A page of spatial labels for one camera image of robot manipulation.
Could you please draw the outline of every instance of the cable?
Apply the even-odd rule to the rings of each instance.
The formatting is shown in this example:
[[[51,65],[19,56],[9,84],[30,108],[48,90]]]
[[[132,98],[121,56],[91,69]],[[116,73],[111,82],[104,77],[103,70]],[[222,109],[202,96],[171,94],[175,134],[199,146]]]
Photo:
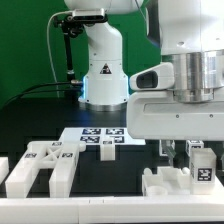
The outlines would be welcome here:
[[[145,15],[144,15],[144,13],[143,13],[141,7],[140,7],[139,4],[138,4],[138,0],[135,0],[135,3],[136,3],[136,5],[137,5],[137,7],[138,7],[138,10],[141,12],[143,19],[144,19],[145,22],[146,22],[146,17],[145,17]]]
[[[22,93],[30,92],[31,90],[34,90],[37,88],[42,88],[42,87],[47,87],[47,86],[59,86],[59,85],[71,85],[71,82],[56,82],[56,83],[38,84],[38,85],[31,86],[28,89],[25,89]]]
[[[64,11],[64,12],[58,12],[58,13],[55,13],[51,16],[51,18],[49,19],[48,21],[48,24],[47,24],[47,48],[48,48],[48,55],[49,55],[49,60],[50,60],[50,65],[51,65],[51,71],[52,71],[52,74],[53,74],[53,78],[54,78],[54,81],[55,83],[57,83],[57,75],[56,75],[56,72],[55,72],[55,68],[54,68],[54,63],[53,63],[53,59],[52,59],[52,53],[51,53],[51,45],[50,45],[50,25],[51,25],[51,22],[53,20],[53,18],[55,16],[59,16],[59,15],[66,15],[66,14],[70,14],[72,13],[72,11]]]
[[[73,88],[73,90],[77,91],[77,92],[81,92],[80,88]],[[9,103],[11,103],[13,100],[17,100],[22,98],[24,95],[28,95],[28,94],[37,94],[37,93],[49,93],[49,92],[70,92],[70,89],[57,89],[57,90],[43,90],[43,91],[33,91],[33,92],[23,92],[20,93],[16,96],[13,96],[12,98],[10,98],[9,100],[6,101],[6,103],[4,104],[4,107],[7,106]]]

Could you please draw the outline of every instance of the white plastic part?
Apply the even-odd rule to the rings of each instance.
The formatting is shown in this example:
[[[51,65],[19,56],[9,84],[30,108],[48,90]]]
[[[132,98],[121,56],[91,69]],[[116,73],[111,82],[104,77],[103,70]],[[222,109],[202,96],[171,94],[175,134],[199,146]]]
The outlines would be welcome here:
[[[191,155],[193,148],[204,148],[204,142],[200,140],[187,140],[186,141],[186,153],[188,156]]]
[[[151,176],[152,175],[152,171],[149,168],[145,168],[143,174]]]
[[[159,0],[162,55],[224,49],[223,0]]]
[[[28,144],[24,153],[5,182],[8,198],[26,198],[39,172],[38,162],[45,157],[44,144]]]
[[[135,92],[127,105],[128,133],[136,139],[223,141],[223,89],[203,105],[178,103],[171,91]]]
[[[78,145],[65,144],[51,175],[50,197],[69,197],[79,158]]]
[[[9,173],[8,157],[0,157],[0,184],[6,178],[8,173]]]
[[[149,72],[155,72],[158,77],[157,86],[154,88],[139,88],[137,79],[139,76],[147,74]],[[174,71],[173,65],[171,63],[165,62],[152,67],[150,69],[139,72],[130,78],[130,87],[136,91],[145,91],[145,90],[163,90],[170,89],[174,85]]]
[[[210,148],[193,148],[190,157],[191,194],[212,194],[215,191],[215,153]]]
[[[51,197],[68,197],[78,162],[79,146],[79,142],[30,142],[5,182],[7,197],[26,198],[40,169],[55,169],[50,180]]]
[[[114,161],[115,160],[115,144],[114,138],[102,139],[100,144],[100,160]]]
[[[223,222],[223,195],[1,199],[1,223]]]
[[[122,36],[108,23],[85,30],[89,43],[89,71],[83,79],[81,103],[119,105],[129,98],[128,77],[122,68]]]
[[[137,0],[139,6],[143,0]],[[65,0],[71,10],[104,8],[108,14],[124,14],[138,10],[135,0]]]
[[[190,172],[173,167],[157,167],[157,174],[144,171],[143,196],[190,194]]]
[[[100,145],[102,139],[113,137],[115,145],[145,145],[143,139],[133,139],[124,127],[80,127],[65,128],[59,141],[63,143],[76,143],[80,141],[80,152],[86,145]]]
[[[72,17],[86,17],[89,16],[92,18],[93,16],[100,16],[103,18],[105,17],[105,10],[100,9],[92,9],[92,10],[86,10],[86,9],[75,9],[72,11]]]

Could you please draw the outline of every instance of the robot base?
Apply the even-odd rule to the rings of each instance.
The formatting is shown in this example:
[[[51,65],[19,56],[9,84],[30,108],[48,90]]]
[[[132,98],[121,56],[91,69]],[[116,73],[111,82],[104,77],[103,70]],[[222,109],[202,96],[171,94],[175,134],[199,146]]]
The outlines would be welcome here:
[[[127,106],[127,102],[116,105],[97,105],[79,101],[79,106],[80,108],[83,109],[89,109],[95,111],[118,111],[125,109]]]

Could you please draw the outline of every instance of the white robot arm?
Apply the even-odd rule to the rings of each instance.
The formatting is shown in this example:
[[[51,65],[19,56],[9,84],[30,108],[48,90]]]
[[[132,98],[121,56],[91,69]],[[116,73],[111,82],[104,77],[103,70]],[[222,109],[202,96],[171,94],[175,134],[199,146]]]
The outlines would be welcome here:
[[[135,11],[143,0],[65,0],[74,19],[87,19],[106,14]],[[113,111],[126,107],[129,98],[128,77],[122,68],[122,36],[107,22],[89,25],[84,22],[88,36],[89,71],[84,77],[84,93],[80,106],[97,111]]]
[[[131,77],[132,137],[223,140],[223,7],[223,0],[150,1],[148,36],[161,47],[162,63]]]

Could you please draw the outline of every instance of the black table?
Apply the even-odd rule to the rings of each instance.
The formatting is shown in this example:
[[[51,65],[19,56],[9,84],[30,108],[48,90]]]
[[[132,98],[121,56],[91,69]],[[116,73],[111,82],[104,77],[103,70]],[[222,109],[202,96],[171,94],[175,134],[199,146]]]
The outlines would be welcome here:
[[[80,109],[70,99],[27,98],[11,102],[0,111],[0,156],[9,157],[10,171],[15,167],[30,141],[58,140],[65,127],[126,127],[126,111],[95,112]],[[158,141],[144,146],[116,146],[116,160],[102,162],[99,146],[88,146],[80,153],[71,195],[134,196],[141,195],[141,176],[146,167],[168,165],[159,157]],[[205,143],[220,156],[222,143]],[[188,164],[185,142],[176,141],[183,153],[183,166]],[[49,197],[51,170],[41,170],[28,197]],[[6,197],[4,184],[1,197]]]

